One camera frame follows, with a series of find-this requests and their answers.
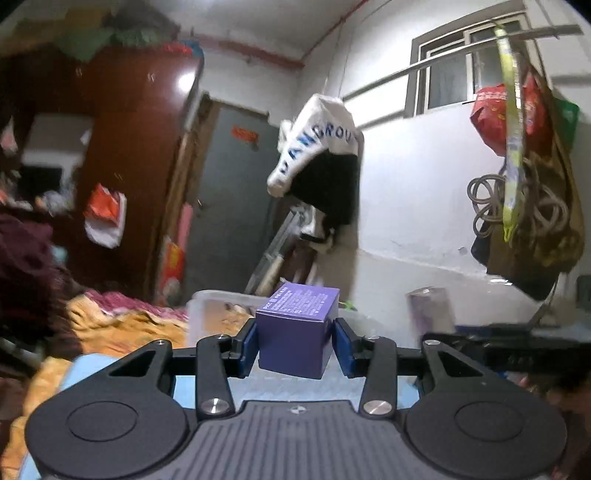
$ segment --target window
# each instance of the window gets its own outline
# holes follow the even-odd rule
[[[495,24],[502,24],[508,33],[530,28],[523,4],[512,0],[468,15],[444,25],[413,41],[411,63],[494,38]],[[513,51],[534,57],[525,41],[512,41]],[[524,61],[520,68],[526,68]],[[406,116],[455,103],[472,101],[485,86],[503,83],[498,48],[492,45],[467,55],[448,57],[426,69],[409,75]]]

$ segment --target metal pole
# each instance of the metal pole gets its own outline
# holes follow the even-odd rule
[[[480,40],[478,42],[470,43],[469,45],[464,45],[463,47],[455,48],[454,50],[447,51],[445,53],[440,53],[439,55],[435,55],[433,57],[429,57],[427,59],[418,61],[409,65],[402,70],[399,70],[395,73],[391,73],[390,75],[386,75],[385,77],[376,80],[364,87],[358,88],[353,92],[344,95],[343,101],[346,102],[348,100],[352,100],[353,98],[358,97],[359,95],[364,94],[370,90],[373,90],[376,87],[382,86],[385,83],[391,82],[396,80],[397,78],[404,77],[415,70],[424,69],[426,67],[431,66],[435,62],[439,60],[446,59],[448,57],[452,57],[454,55],[466,55],[467,53],[471,53],[476,50],[482,50],[483,48],[487,48],[492,45],[496,45],[496,41],[499,38],[509,38],[510,40],[533,40],[535,38],[544,38],[544,37],[557,37],[558,35],[582,35],[583,31],[581,27],[576,24],[567,24],[567,25],[555,25],[553,27],[541,27],[541,28],[532,28],[531,30],[522,30],[520,32],[509,33],[507,35],[503,35],[502,37],[492,37],[486,40]]]

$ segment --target gray ribbed plate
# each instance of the gray ribbed plate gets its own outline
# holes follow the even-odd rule
[[[448,479],[410,451],[396,427],[357,415],[348,401],[246,403],[205,422],[150,480]]]

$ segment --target red pipe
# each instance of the red pipe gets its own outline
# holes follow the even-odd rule
[[[301,60],[293,60],[288,57],[271,53],[262,48],[253,47],[233,40],[218,40],[217,38],[209,37],[208,35],[199,35],[191,32],[191,38],[199,42],[202,47],[214,48],[218,50],[227,50],[246,55],[247,57],[256,57],[267,63],[272,63],[279,67],[288,70],[301,70],[304,68],[304,62]]]
[[[304,61],[309,55],[310,53],[312,53],[314,51],[314,49],[320,45],[325,39],[326,37],[328,37],[332,32],[334,32],[337,28],[339,28],[342,24],[344,24],[351,15],[353,15],[357,10],[359,10],[362,6],[364,6],[367,2],[369,2],[369,0],[361,0],[357,5],[355,5],[351,10],[349,10],[345,15],[343,15],[342,17],[340,17],[340,20],[335,23],[332,27],[330,27],[328,29],[328,31],[322,35],[318,41],[312,45],[310,47],[310,49],[304,53],[304,56],[301,58],[302,61]]]

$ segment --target triangular cutout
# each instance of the triangular cutout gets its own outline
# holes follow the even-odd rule
[[[450,377],[481,377],[482,374],[448,352],[439,352],[443,368]]]
[[[110,375],[112,377],[144,377],[148,373],[154,355],[156,352],[153,350],[141,353],[111,372]]]

